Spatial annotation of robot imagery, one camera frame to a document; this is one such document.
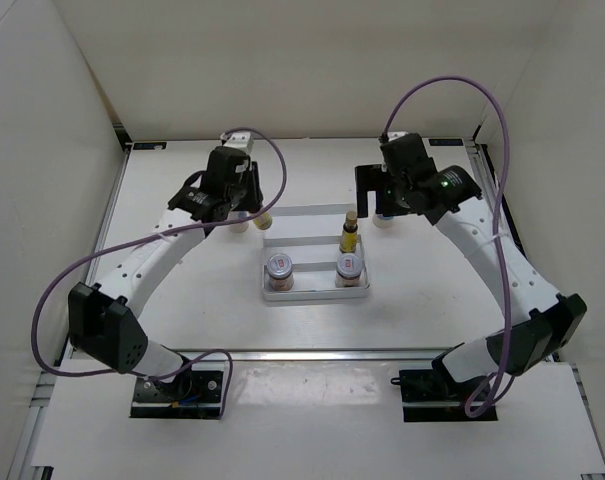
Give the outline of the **white shaker bottle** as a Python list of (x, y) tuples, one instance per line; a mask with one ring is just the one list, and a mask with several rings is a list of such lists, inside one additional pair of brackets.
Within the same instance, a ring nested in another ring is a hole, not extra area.
[(376, 214), (372, 217), (372, 222), (377, 228), (385, 229), (393, 226), (394, 218), (381, 214)]
[(232, 221), (232, 224), (229, 225), (229, 230), (233, 233), (243, 233), (248, 228), (249, 225), (245, 221), (248, 214), (245, 211), (232, 211), (229, 213), (228, 220)]

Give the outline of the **small yellow bottle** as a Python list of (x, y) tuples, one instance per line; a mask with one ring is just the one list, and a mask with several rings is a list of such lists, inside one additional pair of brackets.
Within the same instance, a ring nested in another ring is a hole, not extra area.
[(348, 211), (342, 227), (339, 249), (342, 253), (354, 253), (357, 246), (358, 216), (356, 211)]
[(273, 224), (273, 218), (269, 212), (264, 212), (253, 219), (254, 225), (261, 231), (268, 230)]

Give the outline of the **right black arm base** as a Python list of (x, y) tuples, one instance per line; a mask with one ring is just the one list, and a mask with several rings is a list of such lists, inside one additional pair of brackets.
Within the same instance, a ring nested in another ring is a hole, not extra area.
[(472, 402), (473, 408), (481, 407), (490, 393), (490, 386), (482, 384), (484, 377), (475, 377), (456, 383), (446, 372), (443, 357), (450, 349), (442, 351), (426, 368), (405, 368), (390, 379), (400, 389), (405, 423), (464, 423), (497, 421), (495, 405), (490, 405), (478, 417), (471, 418), (465, 405), (471, 394), (482, 390)]

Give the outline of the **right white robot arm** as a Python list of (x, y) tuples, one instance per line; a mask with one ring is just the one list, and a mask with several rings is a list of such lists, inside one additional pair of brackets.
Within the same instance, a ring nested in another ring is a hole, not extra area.
[(380, 150), (382, 163), (355, 169), (358, 216), (368, 217), (373, 193), (379, 215), (425, 217), (469, 262), (507, 323), (434, 360), (434, 393), (452, 400), (482, 377), (518, 377), (564, 347), (585, 316), (586, 303), (545, 280), (493, 226), (493, 213), (472, 175), (458, 165), (438, 169), (416, 133), (384, 134)]

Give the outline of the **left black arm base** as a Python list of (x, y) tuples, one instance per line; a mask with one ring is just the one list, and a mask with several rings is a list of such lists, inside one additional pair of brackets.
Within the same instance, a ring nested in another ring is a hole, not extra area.
[(196, 367), (171, 383), (137, 379), (132, 419), (221, 420), (226, 408), (229, 370), (223, 365)]

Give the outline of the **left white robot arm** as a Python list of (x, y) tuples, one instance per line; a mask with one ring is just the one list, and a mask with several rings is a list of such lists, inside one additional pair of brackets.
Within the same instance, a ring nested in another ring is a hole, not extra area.
[(233, 210), (263, 206), (251, 149), (228, 141), (209, 154), (207, 168), (190, 177), (169, 200), (151, 242), (138, 245), (94, 285), (69, 293), (72, 345), (119, 373), (157, 377), (170, 400), (188, 395), (192, 377), (181, 355), (148, 339), (138, 318), (171, 270)]

